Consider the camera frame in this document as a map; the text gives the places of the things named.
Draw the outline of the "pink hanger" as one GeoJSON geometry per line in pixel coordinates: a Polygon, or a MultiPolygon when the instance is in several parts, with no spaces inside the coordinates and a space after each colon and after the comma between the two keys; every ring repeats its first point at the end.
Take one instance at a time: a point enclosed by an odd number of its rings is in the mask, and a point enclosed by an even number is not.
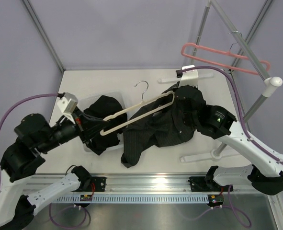
{"type": "Polygon", "coordinates": [[[259,75],[259,73],[256,70],[240,68],[240,67],[232,66],[231,64],[227,64],[224,61],[224,58],[229,58],[229,59],[234,58],[234,59],[246,60],[246,61],[249,60],[249,58],[245,55],[239,55],[239,54],[235,54],[235,53],[231,52],[231,49],[229,49],[228,51],[225,51],[225,50],[210,48],[208,46],[197,45],[196,43],[186,43],[181,48],[181,55],[186,57],[186,58],[190,58],[191,60],[199,61],[199,62],[202,62],[204,64],[209,64],[209,65],[213,65],[213,66],[216,66],[216,67],[221,67],[223,69],[239,71],[239,72],[252,74],[252,75],[259,75]],[[193,50],[206,51],[206,52],[212,53],[212,54],[214,54],[215,56],[218,56],[218,57],[215,60],[213,60],[213,59],[198,57],[196,55],[194,56],[193,54],[189,54],[187,52],[188,48],[193,48],[193,50]]]}

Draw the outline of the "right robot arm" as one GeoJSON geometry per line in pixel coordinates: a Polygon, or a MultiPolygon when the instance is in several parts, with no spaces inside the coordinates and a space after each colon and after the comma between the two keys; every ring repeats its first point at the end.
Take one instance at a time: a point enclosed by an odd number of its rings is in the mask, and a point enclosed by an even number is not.
{"type": "Polygon", "coordinates": [[[174,102],[185,125],[230,146],[250,162],[243,167],[212,166],[205,177],[208,189],[249,185],[270,196],[283,191],[283,154],[248,132],[241,119],[219,105],[208,105],[202,92],[190,85],[176,89],[174,102]]]}

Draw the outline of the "black shirt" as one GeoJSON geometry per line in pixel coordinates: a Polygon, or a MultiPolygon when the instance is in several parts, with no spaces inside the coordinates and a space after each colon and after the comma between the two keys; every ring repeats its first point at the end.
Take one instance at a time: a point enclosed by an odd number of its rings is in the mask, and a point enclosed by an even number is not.
{"type": "MultiPolygon", "coordinates": [[[[87,115],[103,119],[121,110],[123,110],[123,107],[115,98],[102,95],[88,108],[84,109],[83,112],[87,115]]],[[[109,121],[109,126],[104,129],[104,131],[114,128],[126,121],[127,113],[111,119],[109,121]]],[[[105,136],[98,134],[97,136],[92,138],[89,144],[86,144],[86,146],[96,155],[100,156],[104,151],[106,151],[107,148],[119,145],[120,139],[118,138],[118,134],[122,134],[122,132],[123,128],[118,129],[105,136]]]]}

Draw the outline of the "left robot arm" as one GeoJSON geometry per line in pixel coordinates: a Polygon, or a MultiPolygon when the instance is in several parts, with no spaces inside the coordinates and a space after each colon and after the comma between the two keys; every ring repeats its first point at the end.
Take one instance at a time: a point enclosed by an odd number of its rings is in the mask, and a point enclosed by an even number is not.
{"type": "Polygon", "coordinates": [[[23,194],[26,184],[45,162],[41,154],[76,137],[86,142],[108,125],[107,121],[82,112],[76,112],[73,120],[63,117],[54,126],[41,114],[26,116],[14,129],[17,139],[0,161],[0,230],[22,230],[43,208],[61,196],[93,188],[91,174],[83,166],[75,166],[52,185],[30,195],[23,194]]]}

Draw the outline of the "dark striped shirt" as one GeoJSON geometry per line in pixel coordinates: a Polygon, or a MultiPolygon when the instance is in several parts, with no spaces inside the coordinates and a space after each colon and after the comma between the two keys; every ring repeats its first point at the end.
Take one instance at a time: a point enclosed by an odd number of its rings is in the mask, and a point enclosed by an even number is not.
{"type": "Polygon", "coordinates": [[[129,124],[123,130],[124,152],[121,163],[126,168],[133,167],[148,148],[179,145],[188,142],[193,136],[194,129],[185,125],[181,104],[174,99],[172,105],[129,124]]]}

